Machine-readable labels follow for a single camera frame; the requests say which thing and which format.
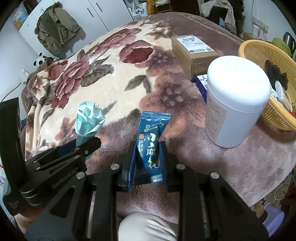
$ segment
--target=fur hood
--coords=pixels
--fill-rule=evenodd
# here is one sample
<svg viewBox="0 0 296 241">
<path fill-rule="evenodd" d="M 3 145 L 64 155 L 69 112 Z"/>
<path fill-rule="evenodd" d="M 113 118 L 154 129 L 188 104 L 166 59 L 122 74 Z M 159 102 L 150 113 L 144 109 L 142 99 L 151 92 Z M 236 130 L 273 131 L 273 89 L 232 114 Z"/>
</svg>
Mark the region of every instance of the fur hood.
<svg viewBox="0 0 296 241">
<path fill-rule="evenodd" d="M 44 13 L 48 12 L 48 10 L 50 10 L 50 9 L 52 9 L 52 8 L 58 8 L 58 7 L 63 8 L 63 4 L 61 4 L 60 2 L 56 2 L 55 4 L 53 4 L 53 5 L 51 5 L 50 7 L 48 7 L 48 8 L 44 11 Z M 42 14 L 42 15 L 39 17 L 38 21 L 37 21 L 37 26 L 36 26 L 35 31 L 34 31 L 35 34 L 38 34 L 38 32 L 39 32 L 39 25 L 40 25 L 40 21 L 41 21 L 43 15 L 44 15 L 44 14 Z"/>
</svg>

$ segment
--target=white jar lid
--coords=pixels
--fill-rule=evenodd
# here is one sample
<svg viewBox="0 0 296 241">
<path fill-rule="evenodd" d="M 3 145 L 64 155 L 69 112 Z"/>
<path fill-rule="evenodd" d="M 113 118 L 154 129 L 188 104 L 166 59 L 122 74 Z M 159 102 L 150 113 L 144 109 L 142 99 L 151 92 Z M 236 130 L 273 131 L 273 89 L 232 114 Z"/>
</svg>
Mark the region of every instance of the white jar lid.
<svg viewBox="0 0 296 241">
<path fill-rule="evenodd" d="M 237 56 L 223 56 L 210 64 L 207 87 L 224 104 L 246 112 L 262 110 L 271 92 L 265 72 L 252 61 Z"/>
</svg>

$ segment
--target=stuffed animal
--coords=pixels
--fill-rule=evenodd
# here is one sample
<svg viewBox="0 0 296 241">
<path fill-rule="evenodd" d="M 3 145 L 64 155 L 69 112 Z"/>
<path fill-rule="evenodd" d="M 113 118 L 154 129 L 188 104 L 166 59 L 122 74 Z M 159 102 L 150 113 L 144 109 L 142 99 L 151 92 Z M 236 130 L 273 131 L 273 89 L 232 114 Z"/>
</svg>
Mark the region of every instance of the stuffed animal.
<svg viewBox="0 0 296 241">
<path fill-rule="evenodd" d="M 46 57 L 46 56 L 42 55 L 42 53 L 40 53 L 38 59 L 33 63 L 33 65 L 36 66 L 36 68 L 38 68 L 48 58 L 53 60 L 54 62 L 59 60 L 59 58 L 57 58 L 57 57 L 54 57 L 54 58 L 53 57 Z"/>
<path fill-rule="evenodd" d="M 20 19 L 19 18 L 14 21 L 14 24 L 15 24 L 15 27 L 17 28 L 17 30 L 20 30 L 20 27 L 22 26 L 22 24 L 20 23 Z"/>
</svg>

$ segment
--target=barcode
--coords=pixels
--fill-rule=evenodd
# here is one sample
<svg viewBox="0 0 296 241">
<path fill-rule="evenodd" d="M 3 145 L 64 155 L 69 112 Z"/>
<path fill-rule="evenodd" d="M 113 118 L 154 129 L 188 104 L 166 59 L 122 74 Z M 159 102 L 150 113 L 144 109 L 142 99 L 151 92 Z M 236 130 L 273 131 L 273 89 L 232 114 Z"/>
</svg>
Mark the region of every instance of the barcode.
<svg viewBox="0 0 296 241">
<path fill-rule="evenodd" d="M 198 53 L 198 52 L 205 52 L 204 49 L 195 49 L 195 50 L 190 50 L 191 53 Z"/>
<path fill-rule="evenodd" d="M 189 42 L 189 41 L 194 41 L 195 39 L 194 38 L 192 38 L 192 39 L 182 39 L 181 41 L 182 42 Z"/>
</svg>

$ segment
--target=beige pants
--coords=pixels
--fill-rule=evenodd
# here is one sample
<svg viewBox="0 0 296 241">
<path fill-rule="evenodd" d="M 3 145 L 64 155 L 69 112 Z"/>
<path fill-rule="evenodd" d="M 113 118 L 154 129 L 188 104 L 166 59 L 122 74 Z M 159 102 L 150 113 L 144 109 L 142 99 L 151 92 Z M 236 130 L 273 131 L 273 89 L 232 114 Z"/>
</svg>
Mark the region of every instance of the beige pants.
<svg viewBox="0 0 296 241">
<path fill-rule="evenodd" d="M 177 241 L 178 225 L 142 212 L 127 216 L 119 226 L 119 241 Z"/>
</svg>

